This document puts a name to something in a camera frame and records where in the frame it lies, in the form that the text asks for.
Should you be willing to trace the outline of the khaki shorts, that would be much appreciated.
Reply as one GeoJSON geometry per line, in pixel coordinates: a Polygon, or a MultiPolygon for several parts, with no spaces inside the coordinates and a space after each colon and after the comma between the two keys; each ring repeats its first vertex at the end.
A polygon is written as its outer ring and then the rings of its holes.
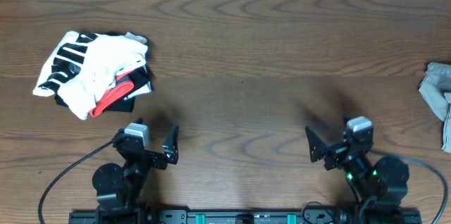
{"type": "Polygon", "coordinates": [[[419,92],[432,112],[443,121],[442,150],[450,153],[450,65],[429,63],[419,92]]]}

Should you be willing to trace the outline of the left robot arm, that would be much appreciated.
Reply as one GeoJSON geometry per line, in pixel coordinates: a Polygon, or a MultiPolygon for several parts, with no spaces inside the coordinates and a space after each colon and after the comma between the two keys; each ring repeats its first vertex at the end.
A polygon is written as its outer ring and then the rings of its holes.
{"type": "Polygon", "coordinates": [[[123,166],[107,163],[92,177],[99,206],[94,212],[98,224],[145,224],[152,222],[152,210],[138,202],[152,169],[165,170],[178,162],[178,132],[174,125],[163,143],[163,152],[150,151],[149,128],[139,122],[120,129],[112,139],[113,148],[125,159],[123,166]]]}

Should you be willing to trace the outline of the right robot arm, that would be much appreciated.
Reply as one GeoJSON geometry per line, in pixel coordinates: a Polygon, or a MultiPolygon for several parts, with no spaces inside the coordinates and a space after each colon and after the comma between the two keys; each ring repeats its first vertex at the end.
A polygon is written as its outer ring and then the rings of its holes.
{"type": "Polygon", "coordinates": [[[311,162],[324,161],[326,170],[341,169],[357,203],[340,209],[337,223],[405,223],[399,208],[408,192],[408,166],[385,156],[376,164],[367,158],[373,146],[373,127],[347,127],[343,140],[327,145],[310,127],[305,127],[311,162]]]}

